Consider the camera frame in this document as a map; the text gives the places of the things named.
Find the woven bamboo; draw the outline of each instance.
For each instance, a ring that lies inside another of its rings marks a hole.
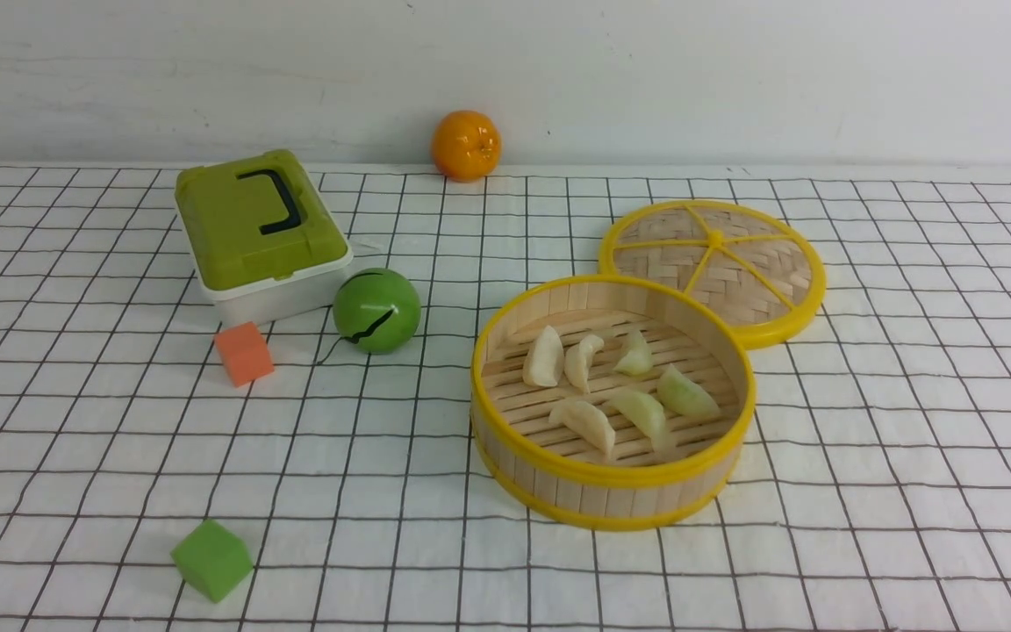
[[[771,216],[676,200],[625,216],[608,234],[601,272],[686,293],[735,330],[747,348],[797,335],[825,293],[825,270],[802,236]]]
[[[546,325],[565,349],[589,333],[605,339],[588,395],[564,377],[554,388],[522,382],[529,346]],[[623,376],[614,367],[635,329],[646,337],[655,367],[645,376]],[[677,451],[663,462],[608,400],[621,388],[655,392],[669,364],[705,387],[722,415],[695,422],[667,412]],[[478,337],[472,381],[470,421],[496,479],[530,508],[590,529],[653,528],[703,507],[735,464],[755,400],[745,352],[718,317],[677,291],[628,276],[575,276],[518,296]],[[554,403],[572,396],[607,414],[616,430],[611,461],[570,429],[550,427]]]

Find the orange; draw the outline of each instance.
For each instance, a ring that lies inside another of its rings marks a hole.
[[[446,177],[470,183],[497,167],[502,140],[484,113],[458,110],[443,116],[432,139],[432,160]]]

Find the yellow spoke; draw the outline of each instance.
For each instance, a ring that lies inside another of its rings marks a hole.
[[[694,285],[697,284],[697,280],[700,279],[700,277],[702,277],[702,272],[705,271],[705,269],[707,268],[706,263],[708,262],[709,258],[713,256],[715,250],[717,249],[715,249],[714,247],[709,247],[709,249],[705,251],[705,256],[702,257],[702,262],[697,264],[697,269],[694,269],[694,275],[688,278],[688,283],[685,283],[685,289],[682,291],[682,293],[685,293],[686,295],[690,291],[692,291]]]
[[[742,244],[743,242],[770,242],[775,240],[789,240],[790,236],[782,236],[782,234],[774,233],[772,236],[742,236],[742,237],[728,237],[727,240],[723,241],[725,244]]]
[[[765,276],[763,276],[762,273],[758,271],[758,269],[755,269],[753,265],[751,265],[750,263],[746,263],[746,261],[743,261],[740,257],[733,255],[733,252],[731,252],[728,249],[722,248],[720,249],[720,252],[725,253],[726,256],[731,257],[731,259],[735,261],[735,263],[739,263],[741,267],[743,267],[743,269],[746,269],[747,272],[750,272],[751,276],[754,276],[755,280],[759,281],[759,283],[766,285],[766,288],[770,290],[770,293],[773,293],[774,298],[782,300],[783,304],[786,304],[787,307],[790,307],[792,309],[795,308],[794,301],[791,301],[791,299],[787,298],[787,295],[784,295],[783,292],[778,291],[778,288],[776,288]]]
[[[651,249],[663,247],[708,247],[707,240],[651,240],[649,242],[634,242],[631,244],[616,244],[615,250]]]
[[[709,222],[703,218],[702,213],[694,210],[694,204],[686,203],[682,205],[682,208],[684,208],[685,212],[694,218],[694,221],[697,222],[698,227],[702,228],[702,232],[705,233],[705,237],[709,237],[709,233],[713,232],[713,230],[709,228]]]

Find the green cube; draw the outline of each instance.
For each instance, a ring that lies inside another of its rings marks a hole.
[[[170,552],[182,579],[213,603],[220,602],[252,572],[244,542],[217,521],[193,529]]]

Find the green lid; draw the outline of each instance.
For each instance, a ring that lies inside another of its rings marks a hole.
[[[305,169],[285,150],[187,169],[174,199],[209,290],[283,280],[349,252]]]

